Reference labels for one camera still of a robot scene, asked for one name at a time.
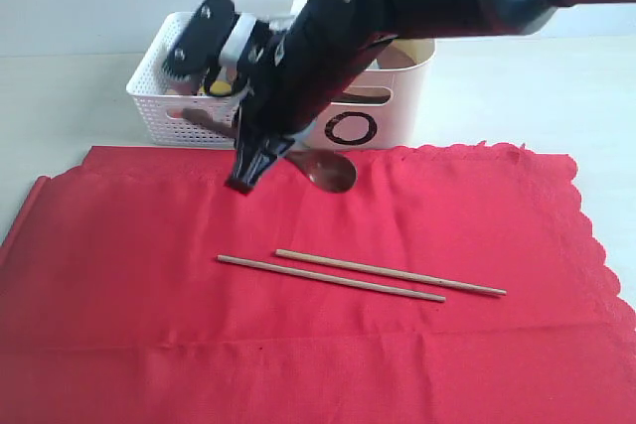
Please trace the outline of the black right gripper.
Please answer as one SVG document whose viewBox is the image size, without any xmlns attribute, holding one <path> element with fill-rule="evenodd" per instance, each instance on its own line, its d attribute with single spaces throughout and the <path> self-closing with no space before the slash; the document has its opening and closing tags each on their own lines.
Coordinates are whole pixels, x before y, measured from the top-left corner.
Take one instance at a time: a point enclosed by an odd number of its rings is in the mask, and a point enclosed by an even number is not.
<svg viewBox="0 0 636 424">
<path fill-rule="evenodd" d="M 279 158 L 308 151 L 308 127 L 392 39 L 351 22 L 295 21 L 274 34 L 248 73 L 225 185 L 246 196 Z"/>
</svg>

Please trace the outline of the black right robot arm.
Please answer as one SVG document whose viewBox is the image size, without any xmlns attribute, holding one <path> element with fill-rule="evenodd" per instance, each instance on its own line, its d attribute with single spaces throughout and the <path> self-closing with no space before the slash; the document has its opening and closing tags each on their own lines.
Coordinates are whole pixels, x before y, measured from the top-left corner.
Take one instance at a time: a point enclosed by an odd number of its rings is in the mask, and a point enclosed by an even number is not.
<svg viewBox="0 0 636 424">
<path fill-rule="evenodd" d="M 524 36 L 579 4 L 634 0 L 306 0 L 249 74 L 228 185 L 249 193 L 393 40 Z"/>
</svg>

